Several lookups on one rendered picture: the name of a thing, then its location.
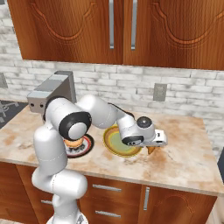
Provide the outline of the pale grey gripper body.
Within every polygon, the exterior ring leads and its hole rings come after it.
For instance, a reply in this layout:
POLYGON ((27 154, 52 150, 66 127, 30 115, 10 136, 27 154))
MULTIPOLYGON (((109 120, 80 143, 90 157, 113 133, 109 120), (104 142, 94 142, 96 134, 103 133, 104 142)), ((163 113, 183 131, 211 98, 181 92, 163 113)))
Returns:
POLYGON ((153 141, 144 141, 142 143, 142 146, 146 146, 146 147, 162 147, 166 145, 167 145, 166 139, 156 139, 153 141))

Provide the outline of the yellow and green plate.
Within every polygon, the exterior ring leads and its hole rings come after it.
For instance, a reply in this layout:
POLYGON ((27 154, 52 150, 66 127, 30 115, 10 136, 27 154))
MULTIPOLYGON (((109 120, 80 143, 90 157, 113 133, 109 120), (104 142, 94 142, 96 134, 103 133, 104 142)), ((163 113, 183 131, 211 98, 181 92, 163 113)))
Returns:
POLYGON ((139 146, 128 146, 122 143, 117 125, 113 125, 104 131, 103 143, 110 152, 123 158, 133 157, 142 149, 139 146))

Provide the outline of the wooden drawer front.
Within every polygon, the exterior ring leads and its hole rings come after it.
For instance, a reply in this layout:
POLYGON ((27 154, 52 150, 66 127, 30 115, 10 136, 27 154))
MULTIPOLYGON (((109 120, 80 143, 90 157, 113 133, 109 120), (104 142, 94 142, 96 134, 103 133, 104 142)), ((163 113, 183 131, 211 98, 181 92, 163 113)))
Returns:
POLYGON ((81 199, 80 210, 87 217, 89 224, 137 224, 138 222, 138 206, 98 199, 81 199), (120 214, 122 218, 96 214, 95 210, 120 214))
POLYGON ((140 200, 141 186, 129 182, 112 180, 107 178, 97 178, 87 176, 87 192, 86 196, 97 198, 100 200, 111 200, 114 202, 127 203, 130 205, 137 205, 140 200), (113 192, 109 190, 102 190, 93 188, 92 184, 113 186, 121 188, 121 192, 113 192))
POLYGON ((41 200, 52 201, 53 196, 48 192, 43 192, 34 186, 27 186, 26 192, 30 199, 32 208, 37 216, 39 224, 46 224, 53 216, 53 205, 41 203, 41 200))

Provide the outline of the wooden base cupboard door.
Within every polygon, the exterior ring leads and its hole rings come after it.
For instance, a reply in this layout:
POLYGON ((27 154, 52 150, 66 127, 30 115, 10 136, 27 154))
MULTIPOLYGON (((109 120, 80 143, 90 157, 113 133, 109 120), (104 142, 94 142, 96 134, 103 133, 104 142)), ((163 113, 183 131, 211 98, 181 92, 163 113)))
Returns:
POLYGON ((0 218, 39 224, 14 164, 0 162, 0 218))
POLYGON ((138 224, 206 224, 216 196, 150 186, 147 211, 142 185, 138 224))

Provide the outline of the black red white plate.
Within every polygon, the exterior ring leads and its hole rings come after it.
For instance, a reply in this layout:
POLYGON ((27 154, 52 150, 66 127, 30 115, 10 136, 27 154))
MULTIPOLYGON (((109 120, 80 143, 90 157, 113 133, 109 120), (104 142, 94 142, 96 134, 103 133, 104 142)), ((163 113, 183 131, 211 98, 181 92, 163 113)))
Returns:
POLYGON ((66 147, 66 154, 69 158, 80 158, 88 154, 94 147, 95 140, 89 135, 86 134, 83 137, 83 143, 78 148, 66 147))

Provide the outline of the orange round pastry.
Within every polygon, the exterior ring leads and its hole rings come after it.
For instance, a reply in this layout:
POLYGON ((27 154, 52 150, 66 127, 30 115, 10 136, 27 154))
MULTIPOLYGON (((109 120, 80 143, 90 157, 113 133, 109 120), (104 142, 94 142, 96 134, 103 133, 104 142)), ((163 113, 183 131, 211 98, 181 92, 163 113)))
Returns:
POLYGON ((65 139, 64 143, 68 148, 78 148, 83 144, 83 141, 84 141, 84 138, 82 137, 75 141, 70 141, 70 140, 65 139))

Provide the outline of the grey metal box appliance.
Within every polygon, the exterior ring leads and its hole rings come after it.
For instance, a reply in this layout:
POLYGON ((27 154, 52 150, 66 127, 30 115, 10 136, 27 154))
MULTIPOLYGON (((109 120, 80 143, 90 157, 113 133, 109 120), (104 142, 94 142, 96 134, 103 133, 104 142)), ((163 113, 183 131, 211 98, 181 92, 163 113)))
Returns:
POLYGON ((74 75, 72 71, 57 71, 27 95, 31 112, 45 113, 47 102, 56 96, 63 96, 76 102, 74 75))

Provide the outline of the black hob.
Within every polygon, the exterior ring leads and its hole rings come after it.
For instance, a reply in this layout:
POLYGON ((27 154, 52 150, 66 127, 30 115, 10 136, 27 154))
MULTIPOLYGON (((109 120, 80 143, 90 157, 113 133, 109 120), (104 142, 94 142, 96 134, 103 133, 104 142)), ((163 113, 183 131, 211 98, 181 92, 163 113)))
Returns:
POLYGON ((26 102, 0 100, 0 129, 26 106, 26 102))

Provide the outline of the grey wall socket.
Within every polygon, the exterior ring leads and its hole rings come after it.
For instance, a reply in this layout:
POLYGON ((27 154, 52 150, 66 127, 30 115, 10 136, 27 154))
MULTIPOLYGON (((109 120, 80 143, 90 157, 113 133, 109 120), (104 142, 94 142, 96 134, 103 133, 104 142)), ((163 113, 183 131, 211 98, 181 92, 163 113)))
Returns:
POLYGON ((3 73, 0 73, 0 88, 7 88, 8 84, 3 73))
POLYGON ((157 102, 164 102, 166 97, 166 90, 166 84, 156 83, 153 90, 153 100, 157 102))

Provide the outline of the wooden wall cupboard door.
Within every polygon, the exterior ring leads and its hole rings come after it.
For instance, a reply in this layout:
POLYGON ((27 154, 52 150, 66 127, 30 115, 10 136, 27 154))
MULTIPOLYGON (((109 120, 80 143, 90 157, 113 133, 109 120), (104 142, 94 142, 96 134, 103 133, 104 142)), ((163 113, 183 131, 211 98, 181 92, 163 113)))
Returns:
POLYGON ((224 0, 137 0, 134 51, 132 5, 124 0, 125 65, 224 70, 224 0))
POLYGON ((7 0, 25 60, 123 62, 123 0, 114 0, 114 49, 109 0, 7 0))

